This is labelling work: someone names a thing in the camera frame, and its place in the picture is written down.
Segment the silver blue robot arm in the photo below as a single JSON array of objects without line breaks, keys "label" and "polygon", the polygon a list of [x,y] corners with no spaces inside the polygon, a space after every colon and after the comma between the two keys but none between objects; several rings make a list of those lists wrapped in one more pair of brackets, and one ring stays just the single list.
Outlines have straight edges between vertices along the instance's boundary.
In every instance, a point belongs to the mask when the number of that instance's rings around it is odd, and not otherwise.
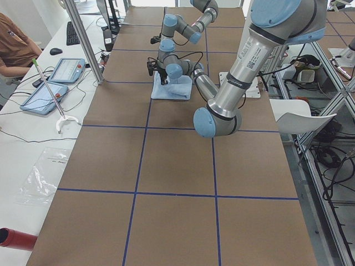
[{"label": "silver blue robot arm", "polygon": [[201,64],[182,60],[174,52],[174,34],[197,43],[209,23],[215,21],[216,1],[191,1],[202,16],[188,25],[180,15],[166,14],[158,38],[157,59],[147,62],[150,75],[157,73],[160,84],[183,75],[190,76],[207,102],[194,113],[194,127],[202,137],[226,136],[241,125],[237,104],[250,88],[273,49],[285,44],[309,43],[321,39],[326,28],[326,1],[254,1],[251,6],[249,37],[221,86],[217,88]]},{"label": "silver blue robot arm", "polygon": [[[213,23],[219,13],[219,7],[216,1],[190,1],[196,9],[202,12],[195,23],[189,25],[180,14],[164,14],[161,33],[150,39],[150,44],[162,43],[165,39],[170,39],[174,44],[185,45],[188,42],[197,44],[203,31],[210,23]],[[180,33],[187,41],[184,44],[178,44],[174,40],[175,32]]]}]

